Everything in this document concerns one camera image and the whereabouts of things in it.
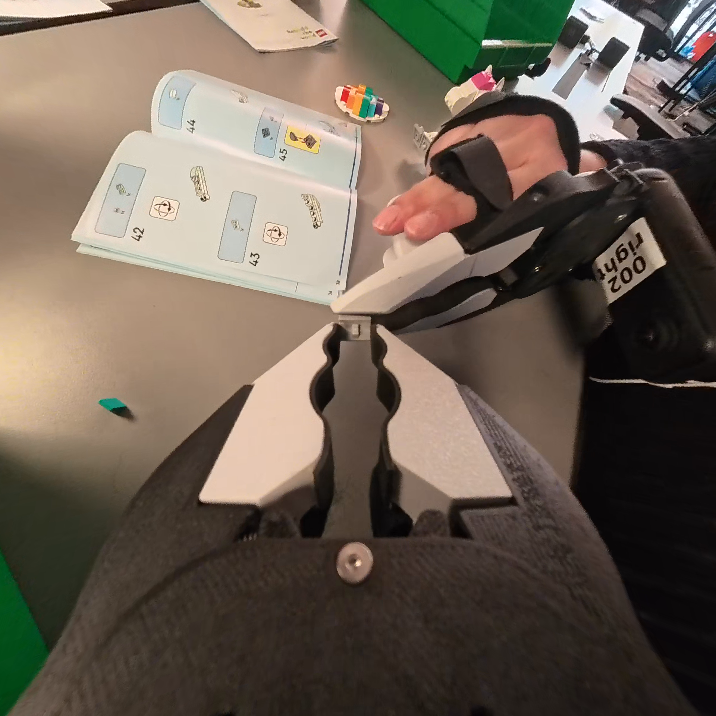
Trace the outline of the person's right forearm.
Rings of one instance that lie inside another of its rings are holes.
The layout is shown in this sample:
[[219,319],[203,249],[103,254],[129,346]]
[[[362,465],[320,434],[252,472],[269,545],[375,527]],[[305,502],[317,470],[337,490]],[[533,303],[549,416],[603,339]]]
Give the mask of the person's right forearm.
[[611,139],[589,141],[583,150],[613,163],[639,163],[670,174],[689,190],[715,188],[715,135],[652,140]]

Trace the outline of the black office chair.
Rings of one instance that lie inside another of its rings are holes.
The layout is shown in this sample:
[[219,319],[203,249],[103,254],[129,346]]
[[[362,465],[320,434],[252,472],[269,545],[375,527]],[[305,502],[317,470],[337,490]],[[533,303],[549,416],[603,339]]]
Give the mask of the black office chair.
[[664,80],[631,79],[610,106],[635,126],[637,139],[679,139],[715,135],[715,83],[673,89]]

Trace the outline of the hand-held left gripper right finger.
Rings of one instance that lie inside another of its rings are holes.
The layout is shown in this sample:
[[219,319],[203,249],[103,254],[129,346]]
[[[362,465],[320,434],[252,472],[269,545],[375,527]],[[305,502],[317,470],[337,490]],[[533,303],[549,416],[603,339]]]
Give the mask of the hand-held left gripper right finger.
[[407,536],[427,511],[503,507],[514,495],[458,384],[385,327],[371,329],[377,396],[387,410],[371,474],[371,530]]

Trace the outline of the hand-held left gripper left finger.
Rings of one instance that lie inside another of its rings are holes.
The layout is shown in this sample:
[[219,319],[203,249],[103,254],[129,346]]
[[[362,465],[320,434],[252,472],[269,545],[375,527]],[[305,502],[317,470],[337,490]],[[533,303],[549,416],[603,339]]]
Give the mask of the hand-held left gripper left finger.
[[335,493],[332,436],[324,411],[335,397],[343,330],[327,324],[261,375],[198,499],[282,511],[302,536],[322,536]]

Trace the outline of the closed white booklet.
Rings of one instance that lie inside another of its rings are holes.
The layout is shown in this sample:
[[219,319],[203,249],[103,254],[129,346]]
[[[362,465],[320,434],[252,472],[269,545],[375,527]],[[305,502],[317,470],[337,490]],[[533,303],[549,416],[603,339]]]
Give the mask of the closed white booklet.
[[320,47],[338,40],[292,1],[202,1],[201,4],[261,53]]

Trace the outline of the green plastic bin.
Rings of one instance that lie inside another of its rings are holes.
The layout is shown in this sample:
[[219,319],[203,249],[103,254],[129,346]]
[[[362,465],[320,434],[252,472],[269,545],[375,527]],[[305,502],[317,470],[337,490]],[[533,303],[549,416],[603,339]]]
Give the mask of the green plastic bin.
[[542,65],[573,1],[363,1],[403,40],[459,85],[492,68],[507,81]]
[[7,713],[40,671],[48,650],[22,592],[1,558],[1,713]]

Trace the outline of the white pink lego unicorn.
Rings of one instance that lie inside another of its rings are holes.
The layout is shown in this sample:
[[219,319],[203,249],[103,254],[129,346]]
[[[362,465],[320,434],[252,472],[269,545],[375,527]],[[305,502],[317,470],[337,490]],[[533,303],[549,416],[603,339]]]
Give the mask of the white pink lego unicorn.
[[455,117],[480,96],[490,92],[500,92],[504,85],[505,79],[495,79],[493,66],[489,65],[486,69],[469,77],[462,84],[448,90],[444,103],[450,112],[450,116]]

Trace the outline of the round colourful lego build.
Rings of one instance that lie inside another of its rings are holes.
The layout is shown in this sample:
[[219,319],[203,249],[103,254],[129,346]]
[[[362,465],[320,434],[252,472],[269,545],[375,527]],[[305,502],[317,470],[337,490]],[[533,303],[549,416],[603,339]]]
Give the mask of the round colourful lego build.
[[359,122],[383,122],[389,115],[389,104],[366,85],[337,86],[335,103],[342,112]]

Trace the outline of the person's right hand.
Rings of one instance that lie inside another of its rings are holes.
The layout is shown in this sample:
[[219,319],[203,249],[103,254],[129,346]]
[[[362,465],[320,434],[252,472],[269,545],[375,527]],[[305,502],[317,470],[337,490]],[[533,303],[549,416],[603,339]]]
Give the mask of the person's right hand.
[[[513,198],[550,174],[568,168],[554,121],[544,114],[506,115],[453,128],[434,141],[428,158],[479,136],[489,138],[496,146]],[[375,217],[372,227],[380,236],[403,233],[412,241],[426,241],[474,221],[477,214],[473,197],[428,170],[425,179],[399,195]]]

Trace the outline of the white desk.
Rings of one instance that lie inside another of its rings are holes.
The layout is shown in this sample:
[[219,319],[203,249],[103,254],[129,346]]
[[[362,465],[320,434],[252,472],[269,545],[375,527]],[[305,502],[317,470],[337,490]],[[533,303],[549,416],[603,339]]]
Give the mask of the white desk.
[[[545,72],[536,78],[521,76],[514,90],[520,94],[550,96],[557,87],[563,92],[570,90],[563,97],[565,102],[580,105],[594,100],[608,104],[613,95],[624,91],[644,26],[605,1],[575,1],[568,17],[586,24],[584,33],[589,42],[573,48],[556,43],[549,53],[550,64]],[[588,67],[579,62],[586,49],[593,48],[598,55],[612,40],[617,41],[616,49],[625,47],[613,68],[597,59],[591,60]]]

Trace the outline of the white paper sheet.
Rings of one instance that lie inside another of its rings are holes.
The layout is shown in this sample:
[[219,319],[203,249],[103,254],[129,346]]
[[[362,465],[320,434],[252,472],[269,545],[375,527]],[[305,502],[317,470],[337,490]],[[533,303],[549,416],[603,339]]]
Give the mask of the white paper sheet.
[[1,21],[60,19],[110,12],[102,1],[1,1]]

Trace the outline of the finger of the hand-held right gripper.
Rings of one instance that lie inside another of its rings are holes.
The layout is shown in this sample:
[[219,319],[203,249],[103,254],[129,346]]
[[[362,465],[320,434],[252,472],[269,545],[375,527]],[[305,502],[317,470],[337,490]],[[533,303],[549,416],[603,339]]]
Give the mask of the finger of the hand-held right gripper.
[[403,335],[448,326],[488,309],[496,298],[497,290],[489,277],[442,276],[386,314],[384,327]]
[[543,227],[467,254],[452,233],[414,242],[400,234],[384,255],[384,266],[330,305],[335,315],[386,315],[471,278],[504,270],[534,243]]

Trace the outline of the open lego instruction booklet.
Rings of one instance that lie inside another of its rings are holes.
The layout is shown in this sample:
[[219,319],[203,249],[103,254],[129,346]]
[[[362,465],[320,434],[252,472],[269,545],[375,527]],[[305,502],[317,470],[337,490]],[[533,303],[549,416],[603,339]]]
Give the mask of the open lego instruction booklet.
[[114,151],[81,254],[329,305],[346,290],[361,127],[192,70]]

